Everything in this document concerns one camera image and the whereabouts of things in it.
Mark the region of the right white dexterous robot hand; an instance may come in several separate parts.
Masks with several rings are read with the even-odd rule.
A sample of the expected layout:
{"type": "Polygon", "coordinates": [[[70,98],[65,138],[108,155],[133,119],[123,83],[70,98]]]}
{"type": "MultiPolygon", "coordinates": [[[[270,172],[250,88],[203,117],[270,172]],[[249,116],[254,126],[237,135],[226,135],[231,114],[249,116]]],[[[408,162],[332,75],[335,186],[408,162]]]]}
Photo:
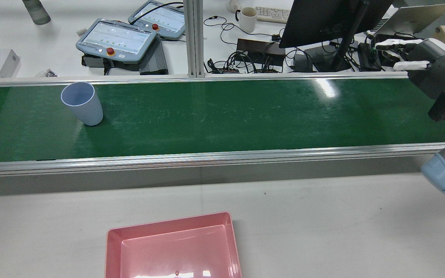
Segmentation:
{"type": "Polygon", "coordinates": [[[445,91],[445,43],[438,39],[387,39],[375,44],[379,51],[406,53],[394,71],[408,72],[408,79],[433,100],[445,91]]]}

